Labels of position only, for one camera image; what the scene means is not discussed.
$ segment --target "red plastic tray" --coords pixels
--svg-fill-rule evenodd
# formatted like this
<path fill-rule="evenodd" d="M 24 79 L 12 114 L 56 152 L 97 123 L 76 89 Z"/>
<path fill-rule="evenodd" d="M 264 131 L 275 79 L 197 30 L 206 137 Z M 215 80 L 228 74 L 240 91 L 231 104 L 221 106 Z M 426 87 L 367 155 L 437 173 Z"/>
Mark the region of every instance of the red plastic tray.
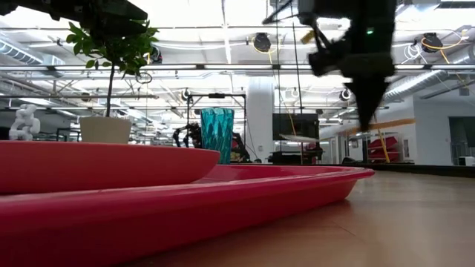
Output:
<path fill-rule="evenodd" d="M 186 184 L 204 177 L 219 156 L 165 146 L 0 141 L 0 194 Z"/>
<path fill-rule="evenodd" d="M 122 263 L 342 200 L 371 175 L 217 165 L 190 185 L 0 197 L 0 266 Z"/>

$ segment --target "white column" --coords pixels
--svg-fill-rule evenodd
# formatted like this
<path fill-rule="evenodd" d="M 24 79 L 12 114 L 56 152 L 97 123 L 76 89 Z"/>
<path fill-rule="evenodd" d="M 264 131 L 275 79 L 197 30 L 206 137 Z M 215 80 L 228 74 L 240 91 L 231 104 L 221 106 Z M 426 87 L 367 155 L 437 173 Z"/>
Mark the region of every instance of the white column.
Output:
<path fill-rule="evenodd" d="M 272 112 L 274 109 L 274 79 L 272 77 L 252 77 L 247 88 L 247 129 L 246 144 L 251 160 L 255 151 L 262 163 L 274 151 L 272 141 Z"/>

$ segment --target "floor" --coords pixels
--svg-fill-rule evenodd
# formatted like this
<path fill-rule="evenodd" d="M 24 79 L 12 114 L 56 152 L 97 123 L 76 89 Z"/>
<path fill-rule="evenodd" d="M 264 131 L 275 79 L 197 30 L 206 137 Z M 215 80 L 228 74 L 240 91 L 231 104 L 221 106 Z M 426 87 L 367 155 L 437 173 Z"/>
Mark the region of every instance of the floor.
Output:
<path fill-rule="evenodd" d="M 124 266 L 474 266 L 475 179 L 378 172 L 343 202 Z"/>

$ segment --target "teal vase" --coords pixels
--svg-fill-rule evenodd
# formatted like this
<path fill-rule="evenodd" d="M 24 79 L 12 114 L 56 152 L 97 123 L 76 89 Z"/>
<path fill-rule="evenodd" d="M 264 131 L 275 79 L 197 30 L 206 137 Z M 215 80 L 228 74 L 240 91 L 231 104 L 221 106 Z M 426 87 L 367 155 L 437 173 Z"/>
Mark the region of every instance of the teal vase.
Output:
<path fill-rule="evenodd" d="M 204 149 L 220 152 L 218 164 L 231 163 L 232 128 L 235 111 L 227 108 L 201 110 L 201 142 Z"/>

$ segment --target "potted plant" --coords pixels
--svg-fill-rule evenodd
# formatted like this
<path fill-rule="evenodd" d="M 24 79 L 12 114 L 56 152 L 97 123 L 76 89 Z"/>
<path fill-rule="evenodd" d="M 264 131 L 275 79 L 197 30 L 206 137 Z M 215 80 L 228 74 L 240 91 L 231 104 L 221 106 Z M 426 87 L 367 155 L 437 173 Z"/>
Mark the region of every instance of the potted plant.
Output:
<path fill-rule="evenodd" d="M 66 38 L 67 43 L 74 44 L 74 54 L 84 54 L 92 59 L 86 63 L 86 68 L 99 66 L 111 67 L 107 107 L 105 116 L 84 117 L 80 120 L 83 142 L 128 143 L 132 124 L 129 120 L 111 118 L 111 95 L 116 70 L 125 75 L 140 76 L 140 68 L 147 65 L 145 55 L 152 52 L 152 42 L 157 29 L 149 27 L 150 21 L 137 22 L 146 27 L 139 35 L 107 37 L 104 40 L 91 38 L 86 29 L 69 23 L 72 34 Z"/>

